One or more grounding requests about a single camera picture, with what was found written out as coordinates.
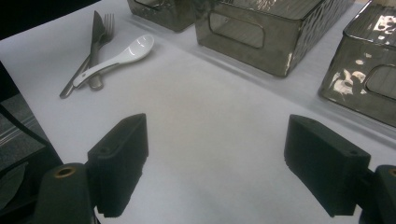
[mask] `translucent gray bin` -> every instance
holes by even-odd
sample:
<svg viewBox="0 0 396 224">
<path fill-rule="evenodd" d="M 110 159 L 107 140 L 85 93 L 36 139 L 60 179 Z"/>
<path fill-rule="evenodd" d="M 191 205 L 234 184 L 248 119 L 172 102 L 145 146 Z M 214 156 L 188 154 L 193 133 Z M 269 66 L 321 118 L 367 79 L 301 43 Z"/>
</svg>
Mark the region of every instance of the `translucent gray bin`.
<svg viewBox="0 0 396 224">
<path fill-rule="evenodd" d="M 396 2 L 374 0 L 344 30 L 319 94 L 396 127 Z"/>
<path fill-rule="evenodd" d="M 278 77 L 312 49 L 353 0 L 192 0 L 200 45 Z"/>
<path fill-rule="evenodd" d="M 128 5 L 134 15 L 175 32 L 194 23 L 190 0 L 128 0 Z"/>
</svg>

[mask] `white table surface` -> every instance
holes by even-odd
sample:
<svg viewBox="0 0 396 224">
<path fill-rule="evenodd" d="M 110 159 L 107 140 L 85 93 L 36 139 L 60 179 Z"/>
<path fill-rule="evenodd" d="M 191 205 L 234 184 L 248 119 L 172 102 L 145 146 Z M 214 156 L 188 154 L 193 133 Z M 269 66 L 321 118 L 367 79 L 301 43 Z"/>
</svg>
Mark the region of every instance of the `white table surface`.
<svg viewBox="0 0 396 224">
<path fill-rule="evenodd" d="M 316 119 L 372 155 L 396 163 L 395 130 L 318 96 L 354 5 L 287 78 L 198 46 L 195 29 L 175 34 L 134 17 L 123 0 L 90 7 L 0 42 L 0 60 L 65 163 L 121 119 L 146 113 L 149 157 L 132 200 L 102 223 L 358 223 L 331 218 L 283 158 L 290 114 Z M 143 61 L 112 70 L 105 87 L 59 93 L 90 51 L 92 15 L 115 13 L 101 61 L 135 38 L 156 44 Z"/>
</svg>

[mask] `white spoon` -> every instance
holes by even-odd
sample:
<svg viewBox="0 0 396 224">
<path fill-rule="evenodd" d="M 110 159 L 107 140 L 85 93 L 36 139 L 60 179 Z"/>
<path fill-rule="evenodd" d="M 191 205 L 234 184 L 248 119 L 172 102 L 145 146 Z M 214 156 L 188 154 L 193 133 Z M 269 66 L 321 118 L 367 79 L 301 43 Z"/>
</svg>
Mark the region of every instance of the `white spoon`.
<svg viewBox="0 0 396 224">
<path fill-rule="evenodd" d="M 110 66 L 136 62 L 146 57 L 153 46 L 154 38 L 151 35 L 142 35 L 116 57 L 99 63 L 84 73 L 79 74 L 78 77 L 74 79 L 73 86 L 80 87 L 85 81 L 90 79 L 92 75 Z"/>
</svg>

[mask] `table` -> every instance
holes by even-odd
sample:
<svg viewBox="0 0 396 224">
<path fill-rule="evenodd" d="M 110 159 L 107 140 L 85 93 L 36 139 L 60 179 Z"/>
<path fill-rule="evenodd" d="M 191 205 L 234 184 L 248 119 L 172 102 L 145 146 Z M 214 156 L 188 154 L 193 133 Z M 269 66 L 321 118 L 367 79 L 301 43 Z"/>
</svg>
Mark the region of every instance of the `table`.
<svg viewBox="0 0 396 224">
<path fill-rule="evenodd" d="M 287 78 L 198 46 L 194 27 L 175 34 L 134 17 L 127 2 L 102 0 L 0 42 L 0 60 L 65 163 L 87 152 L 121 119 L 146 113 L 149 157 L 119 218 L 102 223 L 358 223 L 331 218 L 283 158 L 290 114 L 316 119 L 372 155 L 396 162 L 396 132 L 319 98 L 355 4 Z M 90 51 L 92 14 L 115 13 L 100 60 L 143 34 L 156 44 L 143 61 L 104 76 L 105 87 L 59 93 Z"/>
</svg>

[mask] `floor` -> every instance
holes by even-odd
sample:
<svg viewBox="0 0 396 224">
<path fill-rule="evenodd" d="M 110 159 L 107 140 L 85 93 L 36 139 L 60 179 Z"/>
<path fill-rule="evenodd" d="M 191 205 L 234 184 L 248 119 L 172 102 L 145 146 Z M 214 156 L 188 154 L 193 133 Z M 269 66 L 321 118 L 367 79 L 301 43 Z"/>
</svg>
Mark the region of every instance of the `floor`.
<svg viewBox="0 0 396 224">
<path fill-rule="evenodd" d="M 26 127 L 44 139 L 47 139 L 28 104 L 26 104 L 20 94 L 5 100 L 1 104 Z M 0 170 L 42 147 L 43 145 L 29 135 L 21 132 L 0 115 Z"/>
</svg>

